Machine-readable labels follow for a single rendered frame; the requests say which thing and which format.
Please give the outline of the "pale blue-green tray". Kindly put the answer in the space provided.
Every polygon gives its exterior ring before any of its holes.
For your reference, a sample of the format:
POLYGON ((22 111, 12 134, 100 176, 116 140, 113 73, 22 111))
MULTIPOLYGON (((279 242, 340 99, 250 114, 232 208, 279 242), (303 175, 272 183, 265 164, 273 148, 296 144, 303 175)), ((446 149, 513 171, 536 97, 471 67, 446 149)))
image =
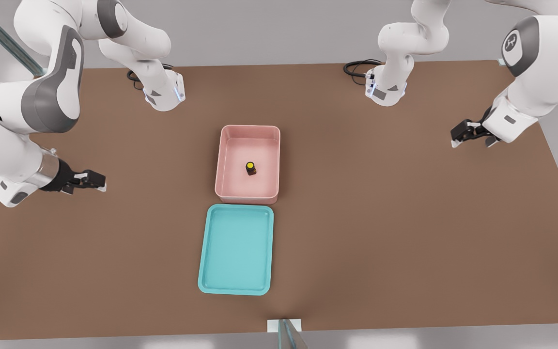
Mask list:
POLYGON ((272 280, 273 210, 214 204, 208 208, 198 286, 206 294, 262 296, 272 280))

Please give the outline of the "pink rectangular box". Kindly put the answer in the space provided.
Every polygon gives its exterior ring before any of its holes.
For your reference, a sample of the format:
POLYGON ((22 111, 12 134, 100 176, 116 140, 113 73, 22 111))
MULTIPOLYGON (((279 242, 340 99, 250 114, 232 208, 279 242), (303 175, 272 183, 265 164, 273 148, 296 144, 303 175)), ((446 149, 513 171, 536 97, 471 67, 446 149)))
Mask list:
POLYGON ((226 125, 221 129, 215 193, 224 203, 269 205, 277 201, 280 130, 276 126, 226 125), (257 174, 248 176, 246 162, 257 174))

